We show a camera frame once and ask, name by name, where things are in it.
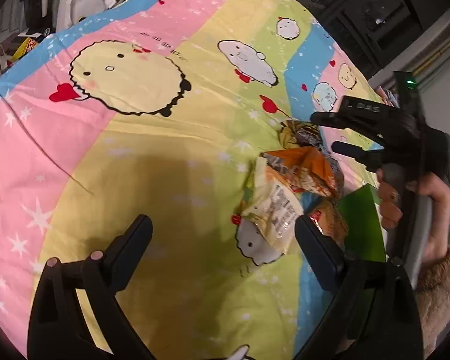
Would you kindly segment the fluffy beige sleeve forearm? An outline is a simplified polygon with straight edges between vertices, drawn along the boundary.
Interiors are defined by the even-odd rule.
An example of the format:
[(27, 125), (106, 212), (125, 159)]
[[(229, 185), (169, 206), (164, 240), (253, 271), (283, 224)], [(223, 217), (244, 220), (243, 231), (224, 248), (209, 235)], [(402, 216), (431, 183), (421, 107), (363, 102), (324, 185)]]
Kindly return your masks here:
[(450, 246), (444, 258), (418, 277), (415, 300), (426, 359), (435, 350), (439, 334), (450, 322)]

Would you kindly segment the person's right hand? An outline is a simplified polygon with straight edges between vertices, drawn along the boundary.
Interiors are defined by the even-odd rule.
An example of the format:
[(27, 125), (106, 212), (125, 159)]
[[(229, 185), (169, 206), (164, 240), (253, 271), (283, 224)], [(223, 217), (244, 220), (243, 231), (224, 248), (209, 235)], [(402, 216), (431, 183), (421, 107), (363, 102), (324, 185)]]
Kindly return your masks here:
[[(398, 207), (399, 193), (383, 180), (383, 171), (377, 171), (379, 181), (378, 195), (381, 199), (379, 211), (382, 215), (382, 226), (392, 230), (398, 225), (402, 217)], [(429, 231), (427, 245), (422, 257), (422, 269), (439, 264), (445, 259), (449, 248), (450, 228), (450, 188), (434, 173), (428, 173), (419, 181), (412, 181), (406, 188), (419, 195), (428, 196), (433, 201), (432, 224)]]

